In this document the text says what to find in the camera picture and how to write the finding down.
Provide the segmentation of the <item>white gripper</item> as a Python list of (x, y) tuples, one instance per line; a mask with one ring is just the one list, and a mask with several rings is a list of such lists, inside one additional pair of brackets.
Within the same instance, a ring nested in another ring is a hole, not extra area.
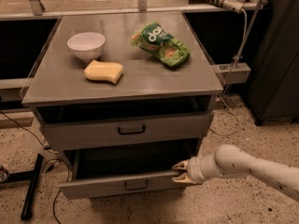
[(176, 183), (202, 185), (207, 181), (207, 178), (204, 176), (201, 169), (200, 159), (197, 157), (192, 157), (188, 161), (180, 161), (176, 163), (172, 169), (177, 171), (187, 171), (187, 173), (172, 178)]

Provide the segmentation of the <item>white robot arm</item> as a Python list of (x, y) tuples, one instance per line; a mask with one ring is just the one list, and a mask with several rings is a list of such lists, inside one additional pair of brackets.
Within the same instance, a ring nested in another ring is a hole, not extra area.
[(221, 145), (213, 153), (180, 161), (172, 169), (181, 171), (172, 180), (182, 184), (203, 184), (212, 178), (250, 175), (299, 202), (299, 169), (251, 156), (233, 145)]

